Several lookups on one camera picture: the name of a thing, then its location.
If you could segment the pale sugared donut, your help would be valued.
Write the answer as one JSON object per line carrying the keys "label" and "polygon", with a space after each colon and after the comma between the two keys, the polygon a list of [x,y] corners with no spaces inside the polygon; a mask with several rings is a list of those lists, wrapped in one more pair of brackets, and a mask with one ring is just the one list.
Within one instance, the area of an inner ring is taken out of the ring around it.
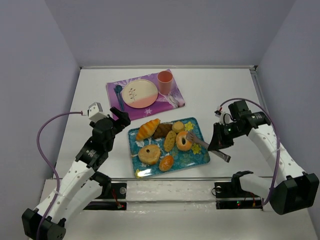
{"label": "pale sugared donut", "polygon": [[161,150],[156,144],[149,144],[138,152],[139,160],[147,165],[155,165],[161,156]]}

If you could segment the pink cup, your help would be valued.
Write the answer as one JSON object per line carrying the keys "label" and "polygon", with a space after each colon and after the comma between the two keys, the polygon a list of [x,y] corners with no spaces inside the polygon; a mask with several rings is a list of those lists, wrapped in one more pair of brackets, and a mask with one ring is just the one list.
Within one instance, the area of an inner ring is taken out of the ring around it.
{"label": "pink cup", "polygon": [[158,90],[162,95],[168,95],[171,91],[173,75],[170,71],[164,70],[158,73]]}

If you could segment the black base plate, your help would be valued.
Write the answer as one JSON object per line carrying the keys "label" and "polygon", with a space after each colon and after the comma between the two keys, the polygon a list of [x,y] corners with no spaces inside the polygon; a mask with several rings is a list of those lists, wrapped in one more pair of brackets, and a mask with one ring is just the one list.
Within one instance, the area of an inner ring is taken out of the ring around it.
{"label": "black base plate", "polygon": [[112,182],[110,188],[104,187],[101,195],[92,200],[85,211],[125,211],[127,209],[127,183]]}
{"label": "black base plate", "polygon": [[217,210],[263,209],[262,199],[251,192],[237,190],[230,181],[218,181],[211,190]]}

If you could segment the blue plastic spoon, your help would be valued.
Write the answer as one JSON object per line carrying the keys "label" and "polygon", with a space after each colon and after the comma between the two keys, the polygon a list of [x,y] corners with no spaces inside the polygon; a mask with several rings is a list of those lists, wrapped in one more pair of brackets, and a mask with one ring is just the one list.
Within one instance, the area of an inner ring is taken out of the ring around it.
{"label": "blue plastic spoon", "polygon": [[123,99],[122,99],[122,95],[121,95],[122,89],[123,88],[122,88],[121,85],[116,85],[115,88],[114,88],[114,91],[115,91],[115,94],[117,96],[117,100],[118,100],[120,109],[121,109],[122,112],[124,112],[125,108],[124,108],[124,103],[123,103]]}

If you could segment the orange glazed donut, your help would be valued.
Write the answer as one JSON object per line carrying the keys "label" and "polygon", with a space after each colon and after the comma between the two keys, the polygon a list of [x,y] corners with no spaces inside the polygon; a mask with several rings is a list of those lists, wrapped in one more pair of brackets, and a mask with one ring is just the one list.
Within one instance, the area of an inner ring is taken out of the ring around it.
{"label": "orange glazed donut", "polygon": [[176,136],[176,146],[180,151],[186,152],[192,148],[193,143],[187,139],[188,131],[181,131]]}

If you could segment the striped orange croissant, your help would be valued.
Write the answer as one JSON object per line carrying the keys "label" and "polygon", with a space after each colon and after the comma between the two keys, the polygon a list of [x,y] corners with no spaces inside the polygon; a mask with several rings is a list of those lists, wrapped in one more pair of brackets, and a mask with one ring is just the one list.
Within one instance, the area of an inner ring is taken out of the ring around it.
{"label": "striped orange croissant", "polygon": [[159,118],[156,118],[141,125],[140,128],[138,129],[136,140],[142,141],[144,139],[151,137],[155,133],[160,123],[161,123],[161,120]]}

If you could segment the oval seeded bread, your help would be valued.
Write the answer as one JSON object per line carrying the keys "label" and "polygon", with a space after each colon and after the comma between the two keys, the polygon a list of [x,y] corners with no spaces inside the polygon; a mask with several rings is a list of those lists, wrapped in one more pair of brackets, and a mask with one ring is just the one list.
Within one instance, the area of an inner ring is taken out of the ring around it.
{"label": "oval seeded bread", "polygon": [[177,137],[177,134],[173,130],[168,132],[163,144],[164,150],[166,152],[170,152],[174,148],[176,143],[176,137]]}

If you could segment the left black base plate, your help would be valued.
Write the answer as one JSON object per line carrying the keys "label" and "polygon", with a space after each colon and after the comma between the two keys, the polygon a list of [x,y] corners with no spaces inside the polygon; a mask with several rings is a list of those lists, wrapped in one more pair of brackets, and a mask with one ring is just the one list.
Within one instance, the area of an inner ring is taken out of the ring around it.
{"label": "left black base plate", "polygon": [[127,209],[127,183],[112,182],[110,188],[104,187],[101,195],[92,200],[85,211],[125,211]]}

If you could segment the metal tongs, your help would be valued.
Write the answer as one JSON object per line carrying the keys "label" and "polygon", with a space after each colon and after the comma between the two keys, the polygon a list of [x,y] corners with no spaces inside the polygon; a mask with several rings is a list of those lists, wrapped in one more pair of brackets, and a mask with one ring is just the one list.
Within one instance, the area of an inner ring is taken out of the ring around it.
{"label": "metal tongs", "polygon": [[208,150],[209,152],[215,154],[216,156],[218,156],[219,158],[223,159],[226,163],[229,163],[231,160],[231,157],[219,150],[209,150],[209,144],[206,143],[205,141],[199,139],[193,132],[188,131],[187,135],[186,135],[186,139],[192,143],[196,143],[199,144],[200,146],[204,147],[206,150]]}

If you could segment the aluminium frame rail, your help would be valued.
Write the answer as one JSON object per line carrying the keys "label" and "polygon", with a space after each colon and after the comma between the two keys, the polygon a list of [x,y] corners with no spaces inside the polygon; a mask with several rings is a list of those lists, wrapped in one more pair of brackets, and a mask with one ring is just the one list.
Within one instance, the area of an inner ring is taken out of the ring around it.
{"label": "aluminium frame rail", "polygon": [[255,65],[111,65],[111,66],[81,66],[84,70],[111,69],[248,69],[256,70]]}

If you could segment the small orange bun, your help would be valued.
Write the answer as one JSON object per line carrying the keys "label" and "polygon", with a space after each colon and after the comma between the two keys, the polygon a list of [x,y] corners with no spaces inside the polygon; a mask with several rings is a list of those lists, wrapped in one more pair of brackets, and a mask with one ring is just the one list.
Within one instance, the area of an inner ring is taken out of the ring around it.
{"label": "small orange bun", "polygon": [[165,156],[159,163],[159,170],[162,172],[167,172],[172,168],[174,164],[174,158],[171,155]]}

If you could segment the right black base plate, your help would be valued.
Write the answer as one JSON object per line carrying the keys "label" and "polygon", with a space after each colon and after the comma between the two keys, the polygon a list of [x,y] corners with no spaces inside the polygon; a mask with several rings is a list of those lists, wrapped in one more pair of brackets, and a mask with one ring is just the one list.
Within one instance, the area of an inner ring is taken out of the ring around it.
{"label": "right black base plate", "polygon": [[251,192],[237,190],[230,181],[218,181],[211,190],[217,210],[263,209],[262,199]]}

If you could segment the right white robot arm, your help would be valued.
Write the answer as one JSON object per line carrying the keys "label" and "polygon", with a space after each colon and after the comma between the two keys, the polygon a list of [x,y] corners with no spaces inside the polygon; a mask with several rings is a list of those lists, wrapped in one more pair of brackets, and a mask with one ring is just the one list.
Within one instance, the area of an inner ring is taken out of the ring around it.
{"label": "right white robot arm", "polygon": [[315,173],[307,173],[281,144],[278,130],[264,108],[252,112],[246,98],[227,100],[231,123],[223,119],[213,125],[213,135],[207,147],[220,152],[234,145],[234,139],[247,136],[258,148],[273,171],[266,181],[250,170],[232,175],[231,191],[235,194],[252,193],[261,198],[261,205],[270,204],[279,215],[285,215],[314,205],[320,184]]}

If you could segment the small round muffin bread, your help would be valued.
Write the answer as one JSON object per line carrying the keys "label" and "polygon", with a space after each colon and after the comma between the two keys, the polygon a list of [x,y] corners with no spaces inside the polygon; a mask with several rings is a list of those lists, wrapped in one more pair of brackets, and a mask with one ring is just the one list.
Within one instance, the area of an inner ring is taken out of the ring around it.
{"label": "small round muffin bread", "polygon": [[178,134],[180,132],[183,132],[185,130],[185,125],[181,121],[176,121],[172,124],[172,130]]}

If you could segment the dark chocolate bread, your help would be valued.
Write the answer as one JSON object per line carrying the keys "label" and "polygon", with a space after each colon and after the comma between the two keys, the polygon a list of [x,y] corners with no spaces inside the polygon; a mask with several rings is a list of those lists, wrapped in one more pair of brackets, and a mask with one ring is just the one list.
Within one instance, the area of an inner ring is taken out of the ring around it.
{"label": "dark chocolate bread", "polygon": [[159,139],[159,138],[164,138],[167,136],[167,134],[172,130],[173,124],[169,123],[160,123],[154,134],[152,135],[153,139]]}

